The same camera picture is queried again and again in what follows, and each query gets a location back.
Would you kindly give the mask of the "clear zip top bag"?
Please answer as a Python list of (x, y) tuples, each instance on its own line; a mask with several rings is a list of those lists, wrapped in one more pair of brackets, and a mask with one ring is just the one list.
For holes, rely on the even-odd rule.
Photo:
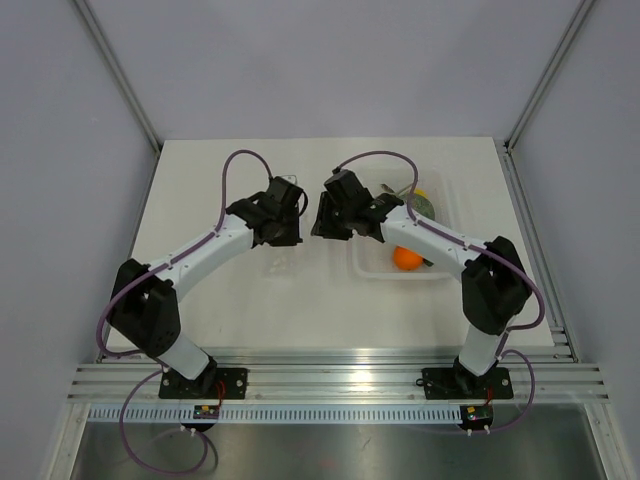
[(262, 273), (276, 277), (297, 273), (308, 261), (313, 250), (310, 230), (311, 220), (304, 216), (300, 221), (301, 243), (296, 246), (266, 248)]

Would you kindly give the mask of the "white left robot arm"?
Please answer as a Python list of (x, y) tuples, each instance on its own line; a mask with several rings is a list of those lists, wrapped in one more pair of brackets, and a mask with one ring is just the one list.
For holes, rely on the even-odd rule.
[(301, 243), (300, 216), (308, 196), (287, 178), (224, 206), (212, 230), (152, 263), (135, 259), (117, 273), (106, 320), (139, 352), (162, 366), (164, 398), (221, 396), (223, 375), (216, 360), (182, 330), (179, 304), (214, 270), (238, 255), (267, 245)]

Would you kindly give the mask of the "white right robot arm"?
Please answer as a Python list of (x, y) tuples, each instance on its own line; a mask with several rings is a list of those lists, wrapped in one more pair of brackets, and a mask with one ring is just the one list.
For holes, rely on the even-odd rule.
[(532, 294), (513, 243), (501, 236), (476, 246), (463, 235), (409, 211), (406, 202), (372, 196), (348, 169), (325, 181), (312, 235), (350, 240), (354, 235), (403, 247), (445, 270), (461, 285), (469, 323), (465, 342), (450, 367), (426, 368), (421, 384), (429, 399), (501, 397), (505, 373), (497, 364), (507, 330)]

